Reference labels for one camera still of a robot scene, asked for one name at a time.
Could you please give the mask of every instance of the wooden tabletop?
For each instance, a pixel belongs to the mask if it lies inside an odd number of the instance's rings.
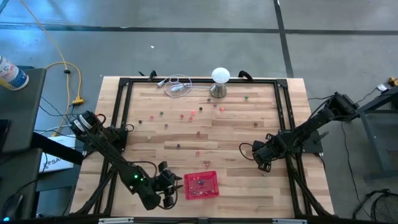
[[[109,126],[120,77],[104,77],[95,113],[105,114],[105,127]],[[304,81],[287,79],[295,123],[298,126],[310,115]],[[171,210],[147,211],[138,195],[131,195],[120,179],[116,184],[112,216],[129,217],[236,217],[236,218],[288,218],[293,217],[292,199],[286,164],[283,159],[272,163],[266,176],[254,161],[239,152],[242,142],[264,141],[267,133],[277,133],[279,120],[274,87],[269,84],[227,84],[226,97],[215,99],[207,89],[193,88],[181,98],[171,98],[164,88],[154,83],[135,83],[129,107],[127,124],[135,130],[129,133],[123,156],[129,161],[167,161],[169,169],[184,174],[215,170],[220,196],[202,200],[186,200],[184,189],[178,190],[178,202]],[[121,122],[124,96],[118,116]],[[191,110],[195,110],[189,121]],[[244,147],[251,156],[251,148]],[[83,161],[71,212],[81,208],[98,185],[103,157],[99,153]],[[328,184],[321,160],[314,155],[303,155],[307,184],[320,203],[333,213]],[[149,175],[150,165],[140,164]],[[107,193],[103,198],[104,209]],[[302,211],[302,196],[299,192]]]

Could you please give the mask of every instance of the lamp base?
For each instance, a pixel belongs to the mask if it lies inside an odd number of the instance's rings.
[[[226,95],[226,86],[224,83],[214,83],[210,87],[210,94],[214,98],[222,98]]]

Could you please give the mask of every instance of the white lamp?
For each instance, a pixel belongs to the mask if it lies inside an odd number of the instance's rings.
[[[225,68],[216,68],[211,73],[211,77],[213,78],[214,84],[210,87],[210,94],[215,98],[222,98],[226,95],[226,86],[225,83],[228,82],[231,74]]]

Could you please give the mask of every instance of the gray floor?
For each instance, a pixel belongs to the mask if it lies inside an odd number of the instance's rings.
[[[117,4],[106,0],[27,0],[27,4],[46,24],[278,28],[272,0],[120,0]],[[398,15],[395,13],[398,2],[393,0],[280,0],[280,6],[286,29],[398,29]],[[33,22],[17,0],[10,0],[0,14],[0,24]],[[246,70],[254,77],[287,76],[279,34],[50,33],[66,60],[78,65],[83,72],[82,97],[86,103],[76,111],[95,109],[105,75],[138,75],[138,71],[149,73],[157,70],[162,75],[183,73],[188,76],[208,76],[214,68],[226,67],[233,75]],[[294,75],[304,78],[308,97],[323,97],[339,91],[358,101],[376,85],[396,75],[395,71],[398,70],[398,38],[395,35],[287,35],[287,43]],[[2,30],[0,54],[18,65],[34,67],[60,61],[57,51],[44,33],[36,30]],[[64,111],[66,106],[65,76],[62,71],[61,65],[48,71],[43,92],[43,96],[60,111]],[[72,77],[72,97],[75,97],[75,72]],[[376,95],[374,93],[362,104]],[[312,100],[311,108],[315,109],[319,103]],[[36,128],[52,128],[58,123],[58,118],[48,117],[39,111]],[[364,175],[377,171],[371,168],[376,159],[362,124],[357,120],[344,126],[359,197],[383,188],[398,192],[398,178],[378,182],[363,180]],[[349,174],[340,123],[330,123],[321,131],[330,132],[322,143],[335,213],[350,217],[358,201]],[[64,190],[46,194],[40,199],[39,211],[45,215],[59,215],[69,192]],[[59,200],[48,200],[54,197]],[[359,218],[368,219],[363,212],[360,212]]]

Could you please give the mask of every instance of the yellow extension cord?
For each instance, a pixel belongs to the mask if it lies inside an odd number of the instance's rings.
[[[83,104],[83,103],[84,103],[84,99],[80,97],[81,72],[80,72],[79,68],[78,68],[76,65],[74,65],[74,64],[72,64],[72,63],[70,63],[70,62],[66,62],[66,61],[65,61],[65,59],[64,59],[64,57],[63,57],[63,55],[62,55],[62,53],[61,53],[61,50],[60,50],[59,46],[58,46],[57,43],[53,40],[53,38],[51,37],[51,35],[47,32],[47,30],[45,30],[44,26],[43,26],[43,25],[40,23],[40,21],[35,17],[35,15],[34,15],[33,12],[29,9],[29,7],[27,7],[27,5],[25,4],[24,0],[21,0],[21,3],[25,6],[25,8],[29,11],[29,13],[32,15],[32,17],[36,20],[36,23],[40,26],[40,28],[42,28],[42,30],[45,32],[45,34],[46,34],[47,37],[50,39],[50,41],[53,43],[53,45],[55,46],[55,48],[57,49],[58,53],[60,54],[60,56],[61,56],[61,58],[62,58],[62,62],[55,62],[55,63],[52,63],[51,65],[47,65],[47,66],[46,66],[46,69],[49,69],[49,68],[52,67],[53,65],[58,65],[58,64],[61,64],[61,63],[65,66],[65,70],[68,70],[68,66],[67,66],[67,65],[73,66],[73,67],[77,70],[77,72],[78,72],[78,74],[79,74],[79,88],[78,88],[78,91],[77,91],[76,100],[75,100],[73,103],[76,102],[76,104]],[[62,117],[62,120],[61,120],[60,125],[58,125],[57,130],[55,130],[55,132],[52,134],[52,136],[58,136],[58,133],[57,133],[57,132],[58,132],[58,130],[61,128],[63,121],[66,122],[66,119],[65,119],[65,118],[67,118],[67,114],[68,114],[68,112],[69,112],[69,105],[70,105],[70,104],[69,104],[69,103],[70,103],[69,74],[66,74],[66,75],[67,75],[67,93],[68,93],[67,110],[65,111],[65,114],[64,114],[63,117]]]

